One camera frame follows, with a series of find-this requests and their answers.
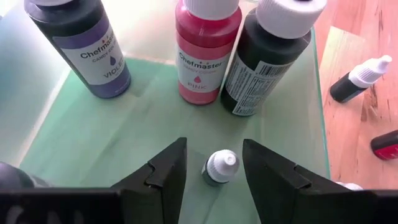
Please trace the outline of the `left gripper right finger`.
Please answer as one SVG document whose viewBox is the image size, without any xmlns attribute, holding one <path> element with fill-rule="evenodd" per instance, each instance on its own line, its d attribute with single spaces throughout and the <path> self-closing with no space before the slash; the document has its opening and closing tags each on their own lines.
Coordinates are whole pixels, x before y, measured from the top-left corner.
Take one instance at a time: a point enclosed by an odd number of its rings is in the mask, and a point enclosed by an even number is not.
<svg viewBox="0 0 398 224">
<path fill-rule="evenodd" d="M 246 180 L 261 224 L 367 224 L 371 192 L 352 191 L 252 139 L 243 141 Z"/>
</svg>

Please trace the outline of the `large violet Chefmaster bottle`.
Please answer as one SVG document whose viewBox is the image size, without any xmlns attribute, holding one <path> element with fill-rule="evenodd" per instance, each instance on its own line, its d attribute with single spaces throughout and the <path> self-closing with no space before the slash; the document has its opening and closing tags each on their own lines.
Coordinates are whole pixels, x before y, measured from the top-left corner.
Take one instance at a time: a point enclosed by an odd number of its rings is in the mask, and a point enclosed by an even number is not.
<svg viewBox="0 0 398 224">
<path fill-rule="evenodd" d="M 92 94 L 127 90 L 131 74 L 101 0 L 24 0 L 24 10 Z"/>
</svg>

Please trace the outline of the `small blue dropper bottle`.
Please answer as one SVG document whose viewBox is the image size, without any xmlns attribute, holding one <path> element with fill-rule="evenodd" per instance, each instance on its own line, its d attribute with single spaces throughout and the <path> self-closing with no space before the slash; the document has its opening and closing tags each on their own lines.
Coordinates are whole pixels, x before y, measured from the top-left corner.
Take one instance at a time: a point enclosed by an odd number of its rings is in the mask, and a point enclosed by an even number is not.
<svg viewBox="0 0 398 224">
<path fill-rule="evenodd" d="M 392 57 L 370 58 L 355 66 L 330 87 L 330 95 L 339 103 L 346 103 L 375 84 L 388 70 Z"/>
</svg>

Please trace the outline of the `small red dropper bottle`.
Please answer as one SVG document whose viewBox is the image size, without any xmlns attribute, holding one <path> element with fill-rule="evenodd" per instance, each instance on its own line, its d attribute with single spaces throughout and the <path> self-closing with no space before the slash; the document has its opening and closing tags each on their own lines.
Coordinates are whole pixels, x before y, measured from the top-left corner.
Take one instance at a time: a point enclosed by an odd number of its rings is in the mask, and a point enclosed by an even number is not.
<svg viewBox="0 0 398 224">
<path fill-rule="evenodd" d="M 398 159 L 398 129 L 373 138 L 370 146 L 373 154 L 381 160 Z"/>
</svg>

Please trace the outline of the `large black Chefmaster bottle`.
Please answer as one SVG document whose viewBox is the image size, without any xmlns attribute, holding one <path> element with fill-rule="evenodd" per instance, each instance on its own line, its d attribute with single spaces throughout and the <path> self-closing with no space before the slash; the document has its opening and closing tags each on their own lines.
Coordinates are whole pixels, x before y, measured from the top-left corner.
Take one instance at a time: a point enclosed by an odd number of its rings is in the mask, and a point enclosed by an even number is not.
<svg viewBox="0 0 398 224">
<path fill-rule="evenodd" d="M 221 91 L 237 116 L 254 115 L 308 47 L 327 0 L 259 0 L 246 16 Z"/>
</svg>

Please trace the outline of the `teal translucent plastic bin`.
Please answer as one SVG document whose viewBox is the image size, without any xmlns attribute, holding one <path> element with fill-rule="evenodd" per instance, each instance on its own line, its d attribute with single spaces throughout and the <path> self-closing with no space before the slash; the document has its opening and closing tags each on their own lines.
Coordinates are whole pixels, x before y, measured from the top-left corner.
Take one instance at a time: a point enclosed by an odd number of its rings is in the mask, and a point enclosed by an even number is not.
<svg viewBox="0 0 398 224">
<path fill-rule="evenodd" d="M 178 93 L 178 0 L 102 2 L 132 76 L 112 99 L 87 89 L 23 0 L 0 0 L 0 161 L 54 187 L 109 187 L 185 137 L 181 224 L 260 224 L 244 169 L 220 188 L 200 174 L 213 152 L 240 154 L 245 139 L 330 176 L 314 41 L 255 115 L 235 116 L 220 101 L 195 106 Z"/>
</svg>

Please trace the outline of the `large pink Chefmaster bottle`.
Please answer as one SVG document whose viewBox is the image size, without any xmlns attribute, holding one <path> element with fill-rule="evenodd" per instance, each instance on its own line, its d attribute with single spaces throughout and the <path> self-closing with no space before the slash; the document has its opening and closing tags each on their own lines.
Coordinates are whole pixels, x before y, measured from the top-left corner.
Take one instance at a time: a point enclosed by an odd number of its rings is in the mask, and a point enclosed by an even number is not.
<svg viewBox="0 0 398 224">
<path fill-rule="evenodd" d="M 185 101 L 206 105 L 217 99 L 241 21 L 239 0 L 178 0 L 176 66 Z"/>
</svg>

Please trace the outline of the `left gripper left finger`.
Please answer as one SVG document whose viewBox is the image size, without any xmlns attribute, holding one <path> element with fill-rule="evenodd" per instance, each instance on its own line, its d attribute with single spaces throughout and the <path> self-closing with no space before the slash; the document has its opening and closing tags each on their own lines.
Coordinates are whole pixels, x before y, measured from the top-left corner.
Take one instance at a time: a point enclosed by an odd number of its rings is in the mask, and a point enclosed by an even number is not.
<svg viewBox="0 0 398 224">
<path fill-rule="evenodd" d="M 111 187 L 124 224 L 178 224 L 187 176 L 187 138 L 178 138 Z"/>
</svg>

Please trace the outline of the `small maroon dropper bottle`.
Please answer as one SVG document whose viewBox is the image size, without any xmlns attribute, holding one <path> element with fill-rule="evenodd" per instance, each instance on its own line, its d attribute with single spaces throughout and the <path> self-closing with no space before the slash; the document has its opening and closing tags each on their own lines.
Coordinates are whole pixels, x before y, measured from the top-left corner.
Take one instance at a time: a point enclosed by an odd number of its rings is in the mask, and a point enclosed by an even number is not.
<svg viewBox="0 0 398 224">
<path fill-rule="evenodd" d="M 235 152 L 223 149 L 214 152 L 204 163 L 201 176 L 210 186 L 227 184 L 236 175 L 240 161 Z"/>
</svg>

